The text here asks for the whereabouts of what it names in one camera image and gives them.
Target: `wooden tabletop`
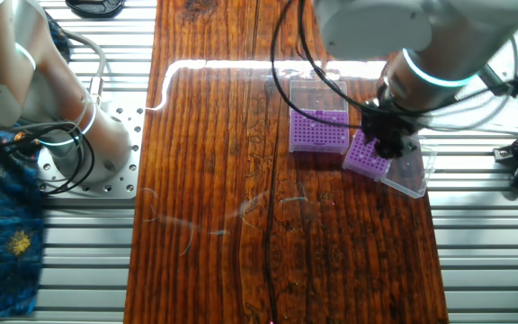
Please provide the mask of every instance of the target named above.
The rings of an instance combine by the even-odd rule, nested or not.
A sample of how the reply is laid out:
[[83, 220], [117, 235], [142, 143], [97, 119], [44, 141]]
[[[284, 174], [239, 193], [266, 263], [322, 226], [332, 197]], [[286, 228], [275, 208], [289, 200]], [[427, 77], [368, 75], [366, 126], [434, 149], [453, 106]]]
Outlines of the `wooden tabletop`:
[[[284, 3], [159, 1], [125, 323], [448, 323], [428, 199], [289, 153]], [[290, 13], [286, 90], [305, 72]], [[346, 68], [350, 96], [373, 97], [378, 64]]]

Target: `transparent plastic case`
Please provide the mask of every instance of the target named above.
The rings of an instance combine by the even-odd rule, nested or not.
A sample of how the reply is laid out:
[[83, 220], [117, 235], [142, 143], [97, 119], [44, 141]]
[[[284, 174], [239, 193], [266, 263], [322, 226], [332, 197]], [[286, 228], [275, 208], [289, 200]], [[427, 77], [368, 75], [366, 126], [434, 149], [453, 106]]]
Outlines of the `transparent plastic case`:
[[439, 145], [415, 137], [418, 149], [403, 157], [393, 159], [381, 182], [413, 198], [421, 198], [434, 172]]
[[[337, 82], [344, 92], [345, 82]], [[290, 99], [304, 113], [329, 122], [349, 123], [347, 102], [320, 81], [290, 82]], [[290, 108], [289, 152], [339, 153], [349, 148], [349, 129], [312, 121]]]

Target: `metal mounting plate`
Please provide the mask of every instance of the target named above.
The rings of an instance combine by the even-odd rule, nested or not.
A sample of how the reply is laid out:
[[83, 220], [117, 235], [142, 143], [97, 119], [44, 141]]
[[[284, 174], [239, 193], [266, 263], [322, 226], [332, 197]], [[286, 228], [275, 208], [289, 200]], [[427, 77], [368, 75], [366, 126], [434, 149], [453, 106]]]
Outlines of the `metal mounting plate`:
[[[131, 155], [125, 166], [111, 178], [95, 184], [82, 184], [67, 192], [53, 195], [61, 199], [132, 199], [135, 198], [138, 183], [139, 159], [143, 139], [143, 124], [145, 109], [117, 103], [103, 103], [102, 108], [111, 116], [120, 120], [129, 132], [131, 138]], [[38, 174], [41, 191], [51, 191], [59, 187], [65, 179], [53, 163], [49, 151], [44, 148], [38, 160], [40, 171]]]

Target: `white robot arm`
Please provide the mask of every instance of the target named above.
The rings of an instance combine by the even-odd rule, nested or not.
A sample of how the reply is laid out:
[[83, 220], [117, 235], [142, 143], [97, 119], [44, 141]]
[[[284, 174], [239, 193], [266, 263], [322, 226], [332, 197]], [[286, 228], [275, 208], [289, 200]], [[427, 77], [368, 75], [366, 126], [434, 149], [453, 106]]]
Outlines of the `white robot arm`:
[[[411, 111], [437, 106], [457, 94], [465, 85], [461, 81], [476, 75], [518, 30], [518, 0], [313, 3], [323, 42], [333, 56], [369, 59], [401, 50], [387, 82], [397, 105]], [[424, 73], [417, 74], [414, 67]]]
[[[0, 130], [56, 121], [75, 122], [93, 147], [99, 167], [90, 183], [111, 176], [130, 156], [129, 134], [69, 69], [37, 0], [0, 0]], [[72, 137], [52, 131], [40, 140], [56, 156], [59, 171], [71, 176], [78, 160]]]

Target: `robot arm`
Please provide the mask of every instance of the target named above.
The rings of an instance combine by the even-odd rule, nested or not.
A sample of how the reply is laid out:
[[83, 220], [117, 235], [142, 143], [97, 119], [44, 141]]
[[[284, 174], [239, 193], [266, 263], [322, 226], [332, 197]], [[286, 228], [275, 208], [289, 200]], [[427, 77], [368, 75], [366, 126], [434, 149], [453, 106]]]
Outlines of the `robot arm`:
[[[101, 167], [94, 168], [88, 182], [111, 176], [127, 162], [129, 134], [69, 69], [37, 0], [0, 0], [0, 129], [56, 121], [75, 122], [93, 147]], [[71, 176], [78, 159], [71, 136], [52, 131], [40, 141], [53, 153], [59, 171]], [[84, 155], [89, 165], [89, 154]]]
[[[500, 79], [487, 62], [518, 30], [518, 1], [313, 0], [326, 49], [339, 59], [369, 59], [398, 51], [380, 80], [376, 100], [363, 110], [362, 130], [378, 140], [383, 158], [410, 149], [408, 136], [424, 121], [401, 113], [428, 112], [452, 103], [477, 74]], [[511, 91], [513, 87], [498, 89]]]

